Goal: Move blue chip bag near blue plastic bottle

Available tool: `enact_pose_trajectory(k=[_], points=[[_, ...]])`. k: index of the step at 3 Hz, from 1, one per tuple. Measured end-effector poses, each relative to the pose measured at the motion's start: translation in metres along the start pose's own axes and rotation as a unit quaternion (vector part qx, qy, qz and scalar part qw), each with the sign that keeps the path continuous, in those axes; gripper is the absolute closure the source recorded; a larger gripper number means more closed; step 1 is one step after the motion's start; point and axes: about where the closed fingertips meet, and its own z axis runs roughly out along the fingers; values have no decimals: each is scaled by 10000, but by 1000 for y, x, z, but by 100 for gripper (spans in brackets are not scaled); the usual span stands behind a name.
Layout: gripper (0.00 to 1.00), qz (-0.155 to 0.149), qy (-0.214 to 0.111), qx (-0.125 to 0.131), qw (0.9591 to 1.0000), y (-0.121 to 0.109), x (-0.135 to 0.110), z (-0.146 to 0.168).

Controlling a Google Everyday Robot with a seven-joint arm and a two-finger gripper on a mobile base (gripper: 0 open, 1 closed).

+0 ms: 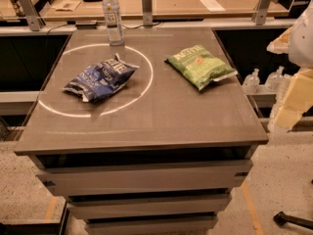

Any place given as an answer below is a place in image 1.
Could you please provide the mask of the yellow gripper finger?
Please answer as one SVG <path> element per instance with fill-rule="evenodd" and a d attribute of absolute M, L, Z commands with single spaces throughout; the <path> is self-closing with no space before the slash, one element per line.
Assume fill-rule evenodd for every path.
<path fill-rule="evenodd" d="M 313 106 L 313 70 L 301 68 L 292 78 L 274 125 L 291 130 Z"/>
<path fill-rule="evenodd" d="M 287 54 L 289 52 L 289 43 L 292 27 L 286 29 L 279 37 L 271 41 L 266 50 L 274 54 Z"/>

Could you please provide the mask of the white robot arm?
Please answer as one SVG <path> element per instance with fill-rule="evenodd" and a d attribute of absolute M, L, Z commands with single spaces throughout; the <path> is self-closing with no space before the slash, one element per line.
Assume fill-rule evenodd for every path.
<path fill-rule="evenodd" d="M 287 54 L 289 61 L 299 66 L 297 73 L 281 83 L 268 122 L 272 133 L 284 133 L 313 107 L 313 3 L 293 26 L 270 42 L 267 51 Z"/>

